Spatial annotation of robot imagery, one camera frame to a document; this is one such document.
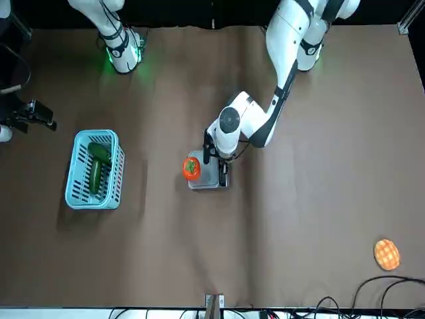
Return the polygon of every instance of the black wire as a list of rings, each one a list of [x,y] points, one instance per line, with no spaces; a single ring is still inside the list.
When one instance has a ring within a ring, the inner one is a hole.
[[[408,319],[411,314],[413,314],[417,311],[425,311],[425,308],[416,308],[416,309],[412,310],[411,312],[405,314],[403,318]]]
[[[109,314],[108,319],[111,319],[111,315],[114,312],[114,310],[115,309],[112,309],[111,313]],[[117,319],[119,316],[121,316],[124,312],[127,312],[128,310],[131,310],[131,309],[124,309],[124,310],[122,310],[114,319]]]
[[[326,307],[320,307],[320,305],[325,301],[325,300],[332,300],[333,301],[333,303],[336,305],[336,307],[337,307],[337,309],[336,310],[334,310],[334,309],[331,309],[331,308],[326,308]],[[342,314],[341,313],[341,311],[340,311],[340,309],[339,309],[339,305],[338,305],[338,303],[336,302],[336,300],[334,299],[334,298],[332,298],[332,297],[330,297],[330,296],[326,296],[326,297],[324,297],[324,298],[322,298],[318,303],[317,303],[317,306],[315,307],[315,309],[314,310],[312,310],[311,312],[308,312],[307,314],[304,314],[303,316],[300,316],[299,314],[297,314],[296,313],[296,308],[294,308],[293,310],[292,310],[292,313],[291,313],[291,317],[290,318],[295,318],[295,319],[304,319],[304,318],[307,318],[310,314],[314,314],[314,318],[316,318],[316,314],[317,314],[317,312],[319,311],[319,310],[326,310],[326,311],[328,311],[328,312],[331,312],[331,313],[334,313],[334,314],[337,314],[338,315],[338,318],[340,318],[340,317],[344,317],[344,318],[346,318],[346,319],[351,319],[348,315],[346,315],[346,314]]]
[[[236,311],[236,310],[233,310],[233,309],[226,309],[226,310],[237,314],[242,319],[245,319],[245,317],[243,317],[243,315],[240,312]]]
[[[183,318],[183,315],[184,315],[186,312],[187,312],[187,310],[183,311],[183,312],[181,313],[181,315],[180,315],[180,318],[179,318],[179,319],[182,319],[182,318]]]
[[[245,147],[243,148],[243,150],[242,150],[242,151],[240,151],[240,153],[239,153],[238,155],[236,155],[236,156],[233,158],[233,160],[237,160],[237,159],[239,158],[239,156],[241,156],[241,155],[242,155],[242,153],[243,153],[243,152],[245,152],[246,148],[247,148],[249,145],[250,145],[250,142],[248,142],[248,143],[245,145]]]
[[[396,286],[397,284],[402,284],[403,282],[415,282],[416,284],[422,284],[425,286],[425,280],[421,280],[421,279],[416,279],[416,278],[406,278],[406,279],[402,279],[396,282],[393,282],[392,284],[390,284],[384,291],[384,293],[382,294],[382,298],[381,298],[381,319],[383,318],[383,312],[384,312],[384,299],[385,296],[387,294],[387,292],[393,287]]]
[[[16,58],[18,58],[24,65],[25,65],[25,67],[27,68],[27,70],[28,70],[28,77],[27,77],[27,80],[24,82],[24,83],[22,83],[22,84],[17,84],[17,85],[20,85],[21,86],[21,88],[23,88],[24,86],[26,86],[27,84],[28,84],[28,82],[29,82],[29,80],[31,79],[31,68],[29,67],[29,64],[19,55],[19,54],[17,54],[14,50],[12,50],[11,48],[9,48],[7,45],[5,45],[4,43],[0,43],[0,45],[3,47],[3,48],[5,48],[7,51],[9,51],[9,53],[11,53],[12,55],[14,55]]]
[[[359,295],[360,289],[362,289],[362,287],[364,285],[366,285],[368,282],[371,282],[371,281],[374,281],[374,280],[378,280],[378,279],[384,279],[384,278],[401,279],[401,280],[411,280],[411,281],[420,282],[422,284],[425,284],[425,280],[415,279],[415,278],[410,278],[410,277],[405,277],[405,276],[395,276],[395,275],[376,276],[376,277],[372,277],[370,279],[367,279],[364,282],[362,282],[360,284],[360,286],[357,288],[357,291],[356,291],[356,293],[354,295],[354,298],[353,298],[353,303],[351,304],[351,313],[349,315],[350,318],[353,319],[354,308],[356,306],[357,296]]]
[[[109,313],[108,319],[111,319],[112,313],[114,312],[115,308],[112,308],[111,312]]]

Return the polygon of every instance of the metal stand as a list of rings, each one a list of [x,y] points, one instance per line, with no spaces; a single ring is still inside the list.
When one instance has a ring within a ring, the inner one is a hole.
[[[205,296],[207,311],[205,319],[220,319],[220,308],[224,308],[224,296],[222,294],[208,294]]]
[[[409,8],[400,22],[397,23],[398,32],[401,35],[408,35],[408,28],[413,20],[419,15],[421,10],[425,7],[425,0],[416,0],[416,2]]]
[[[194,157],[201,164],[201,177],[196,181],[187,181],[190,189],[219,189],[229,186],[228,164],[218,158],[210,158],[208,164],[203,161],[203,151],[193,151],[189,157]]]

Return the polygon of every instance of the green led light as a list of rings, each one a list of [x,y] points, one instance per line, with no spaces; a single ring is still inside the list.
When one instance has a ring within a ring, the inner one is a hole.
[[[112,56],[111,56],[111,53],[109,52],[109,50],[108,50],[108,49],[106,49],[106,52],[108,53],[109,62],[111,62],[111,63],[113,64],[114,62],[112,62]]]
[[[133,53],[134,59],[139,63],[141,61],[140,50],[135,47],[131,47],[131,53]]]

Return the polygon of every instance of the black background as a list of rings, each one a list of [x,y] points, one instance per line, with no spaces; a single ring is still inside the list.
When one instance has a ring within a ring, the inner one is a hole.
[[[120,17],[144,27],[185,27],[216,29],[229,25],[267,25],[279,0],[126,0]],[[383,25],[397,23],[413,0],[362,0],[356,13],[335,24]],[[92,24],[67,0],[14,0],[15,10],[32,28],[86,28]]]

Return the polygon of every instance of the black cable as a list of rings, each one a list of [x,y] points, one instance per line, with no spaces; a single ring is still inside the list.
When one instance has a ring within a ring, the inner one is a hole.
[[[382,294],[382,298],[381,298],[381,319],[383,318],[383,312],[384,312],[384,299],[385,296],[387,294],[387,292],[393,287],[396,286],[397,284],[402,284],[403,282],[415,282],[416,284],[422,284],[425,286],[425,280],[421,280],[421,279],[416,279],[416,278],[406,278],[406,279],[402,279],[396,282],[393,282],[392,284],[390,284],[384,291],[384,293]]]
[[[425,280],[415,279],[415,278],[410,278],[410,277],[405,277],[405,276],[395,276],[395,275],[376,276],[376,277],[372,277],[370,279],[367,279],[360,284],[360,286],[357,288],[356,293],[354,294],[353,303],[351,304],[351,313],[349,315],[350,318],[353,319],[353,313],[354,313],[354,309],[355,309],[355,306],[356,306],[357,296],[359,295],[359,292],[362,289],[362,287],[364,285],[366,285],[368,282],[378,280],[378,279],[384,279],[384,278],[400,279],[400,280],[417,280],[418,282],[425,284]]]
[[[187,310],[183,311],[183,312],[181,313],[181,315],[180,315],[180,318],[179,318],[179,319],[182,319],[182,318],[183,318],[183,315],[184,315],[186,312],[187,312]]]
[[[242,149],[242,151],[240,151],[240,153],[238,155],[236,155],[233,160],[237,160],[239,158],[239,156],[242,155],[243,152],[245,152],[246,148],[250,145],[250,142],[248,142],[245,147]]]
[[[413,313],[415,313],[417,311],[425,311],[425,308],[416,308],[416,309],[412,310],[411,312],[405,314],[403,318],[408,319],[410,315],[412,315]]]
[[[112,308],[111,312],[109,313],[108,319],[111,319],[112,313],[115,311],[115,308]]]
[[[226,309],[226,310],[237,314],[242,319],[245,319],[245,317],[243,317],[243,315],[240,312],[236,311],[236,310],[233,310],[233,309]]]
[[[111,313],[109,314],[109,319],[111,318],[112,313],[114,312],[115,309],[112,309]],[[121,316],[124,312],[127,312],[128,310],[131,309],[124,309],[122,310],[114,319],[117,319],[119,316]]]
[[[0,95],[3,95],[3,94],[8,94],[8,93],[18,91],[18,90],[22,89],[24,86],[26,86],[29,83],[29,80],[31,79],[31,68],[29,67],[29,64],[19,54],[17,54],[14,50],[9,48],[4,43],[0,43],[0,45],[3,48],[5,48],[7,51],[9,51],[9,53],[11,53],[13,56],[18,58],[18,60],[20,60],[28,70],[28,77],[27,77],[26,81],[24,83],[21,83],[21,84],[17,84],[17,85],[10,86],[8,88],[0,89]]]

